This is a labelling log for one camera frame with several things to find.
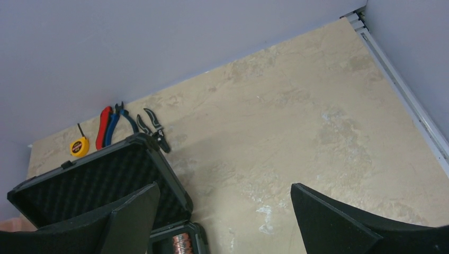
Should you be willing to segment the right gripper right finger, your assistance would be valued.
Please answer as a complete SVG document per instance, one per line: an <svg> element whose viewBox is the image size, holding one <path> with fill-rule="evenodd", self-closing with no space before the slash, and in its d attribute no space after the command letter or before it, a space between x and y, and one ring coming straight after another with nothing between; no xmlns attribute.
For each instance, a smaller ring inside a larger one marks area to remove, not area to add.
<svg viewBox="0 0 449 254"><path fill-rule="evenodd" d="M307 253L448 253L448 226L387 219L332 199L302 183L291 200Z"/></svg>

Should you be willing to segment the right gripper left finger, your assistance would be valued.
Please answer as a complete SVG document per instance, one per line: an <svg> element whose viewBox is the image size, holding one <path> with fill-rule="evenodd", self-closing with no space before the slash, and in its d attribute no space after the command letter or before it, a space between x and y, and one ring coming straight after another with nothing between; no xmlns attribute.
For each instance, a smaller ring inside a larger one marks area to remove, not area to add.
<svg viewBox="0 0 449 254"><path fill-rule="evenodd" d="M36 231L1 231L1 253L146 253L159 198L152 183Z"/></svg>

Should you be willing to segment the black poker carrying case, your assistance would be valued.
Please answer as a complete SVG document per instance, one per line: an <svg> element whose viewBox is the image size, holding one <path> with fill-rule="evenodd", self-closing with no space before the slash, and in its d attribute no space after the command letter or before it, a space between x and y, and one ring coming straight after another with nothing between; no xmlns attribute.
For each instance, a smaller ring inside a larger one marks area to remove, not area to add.
<svg viewBox="0 0 449 254"><path fill-rule="evenodd" d="M154 138L135 133L86 157L32 177L7 194L41 228L71 219L156 183L160 199L149 253L173 253L174 241L190 240L191 253L209 253L204 227L191 221L193 202Z"/></svg>

